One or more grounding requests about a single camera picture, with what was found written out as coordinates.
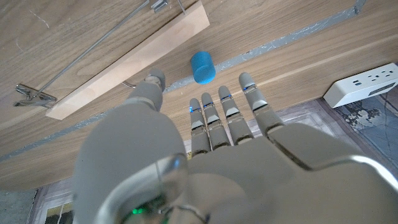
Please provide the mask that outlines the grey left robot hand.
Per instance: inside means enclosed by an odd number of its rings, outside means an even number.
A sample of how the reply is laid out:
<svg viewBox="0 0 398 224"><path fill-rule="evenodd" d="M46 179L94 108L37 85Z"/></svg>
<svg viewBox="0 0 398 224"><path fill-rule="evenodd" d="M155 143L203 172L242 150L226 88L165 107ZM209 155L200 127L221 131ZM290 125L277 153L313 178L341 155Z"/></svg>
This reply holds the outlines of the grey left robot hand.
<svg viewBox="0 0 398 224"><path fill-rule="evenodd" d="M225 86L222 122L209 94L190 101L192 156L160 112L152 70L91 131L73 175L78 223L396 223L397 179L360 150L285 124L250 74L239 83L255 137Z"/></svg>

